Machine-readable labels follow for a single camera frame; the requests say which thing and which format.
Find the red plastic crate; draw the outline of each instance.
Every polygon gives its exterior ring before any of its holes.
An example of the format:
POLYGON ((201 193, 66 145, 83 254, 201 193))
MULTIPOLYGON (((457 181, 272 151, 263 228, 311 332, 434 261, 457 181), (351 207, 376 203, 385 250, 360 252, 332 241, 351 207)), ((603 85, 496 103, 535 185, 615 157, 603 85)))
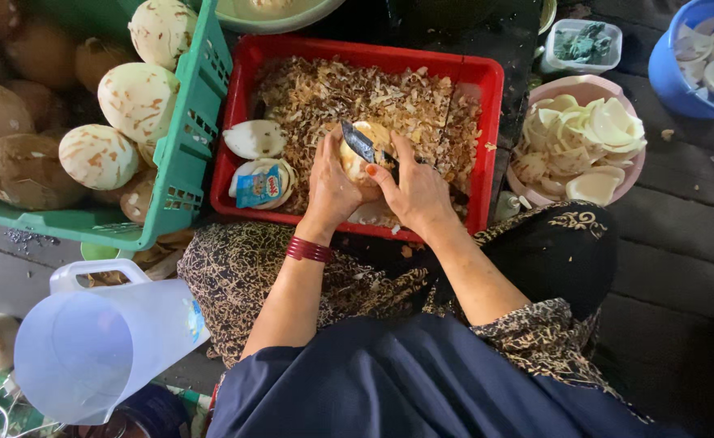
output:
MULTIPOLYGON (((230 90, 222 130, 245 122, 253 109, 254 88, 257 71, 268 60, 288 58, 297 55, 305 59, 331 59, 340 56, 350 65, 372 67, 377 65, 387 73, 403 73, 428 68, 428 75, 449 76, 453 84, 474 84, 480 91, 482 116, 479 129, 482 136, 476 153, 476 164, 471 172, 471 200, 465 226, 470 234, 475 234, 487 226, 489 199, 492 192, 492 169, 495 165, 495 151, 487 150, 485 144, 496 144, 500 100, 503 94, 503 69, 492 59, 475 56, 450 55, 424 52, 396 47, 361 45, 342 41, 315 40, 289 35, 244 36, 232 53, 233 70, 230 90)), ((211 185, 211 205, 220 214, 247 217, 261 221, 297 224, 303 218, 292 214, 267 210, 237 208, 235 199, 228 195, 232 174, 245 160, 233 154, 220 135, 214 182, 211 185)), ((401 229, 392 234, 390 228, 376 225, 351 224, 345 222, 338 231, 368 234, 411 242, 421 242, 414 232, 401 229)))

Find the pitcher handle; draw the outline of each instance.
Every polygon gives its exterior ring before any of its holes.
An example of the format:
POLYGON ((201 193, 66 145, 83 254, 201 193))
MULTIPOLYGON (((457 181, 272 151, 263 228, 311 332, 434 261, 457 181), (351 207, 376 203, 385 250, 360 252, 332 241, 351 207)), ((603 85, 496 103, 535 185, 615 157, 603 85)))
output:
POLYGON ((74 262, 60 267, 54 271, 49 279, 49 290, 51 294, 65 291, 77 291, 85 289, 78 283, 77 275, 93 274, 95 272, 119 271, 125 274, 134 284, 150 283, 149 277, 129 259, 91 260, 84 262, 74 262))

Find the woman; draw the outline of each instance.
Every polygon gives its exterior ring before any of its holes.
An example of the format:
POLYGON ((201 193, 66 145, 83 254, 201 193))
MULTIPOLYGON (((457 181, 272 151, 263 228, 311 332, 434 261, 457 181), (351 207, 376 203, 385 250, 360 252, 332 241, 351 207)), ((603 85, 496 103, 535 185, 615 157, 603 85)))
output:
POLYGON ((294 237, 260 223, 197 233, 179 273, 230 368, 208 436, 678 435, 635 413, 586 359, 615 269, 605 211, 567 201, 472 238, 438 172, 392 141, 400 184, 367 171, 430 246, 413 269, 379 271, 345 251, 318 261, 376 195, 343 173, 339 131, 316 149, 294 237))

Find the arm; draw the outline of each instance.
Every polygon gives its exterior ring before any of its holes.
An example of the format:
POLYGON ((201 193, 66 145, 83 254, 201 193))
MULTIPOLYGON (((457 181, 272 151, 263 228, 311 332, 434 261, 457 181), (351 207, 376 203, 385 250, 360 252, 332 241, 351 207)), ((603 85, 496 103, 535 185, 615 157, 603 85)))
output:
MULTIPOLYGON (((295 229, 297 237, 323 246, 330 244, 335 228, 360 204, 381 195, 375 189, 360 189, 348 180, 338 156, 341 139, 339 127, 316 146, 308 210, 295 229)), ((265 347, 302 347, 311 341, 316 334, 323 272, 321 262, 284 259, 241 359, 265 347)))
POLYGON ((452 209, 449 186, 440 174, 414 160, 405 137, 392 132, 392 143, 401 163, 400 185, 381 166, 371 164, 367 171, 379 183, 403 225, 419 234, 435 252, 471 325, 489 324, 529 304, 473 243, 452 209))

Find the bracelet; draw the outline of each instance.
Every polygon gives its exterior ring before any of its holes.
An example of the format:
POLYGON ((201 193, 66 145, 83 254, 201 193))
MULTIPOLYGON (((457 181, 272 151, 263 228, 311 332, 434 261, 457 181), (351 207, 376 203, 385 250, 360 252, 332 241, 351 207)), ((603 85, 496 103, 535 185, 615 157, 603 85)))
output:
POLYGON ((293 235, 289 239, 289 245, 287 245, 287 256, 295 260, 309 259, 315 262, 327 263, 333 256, 333 250, 293 235))

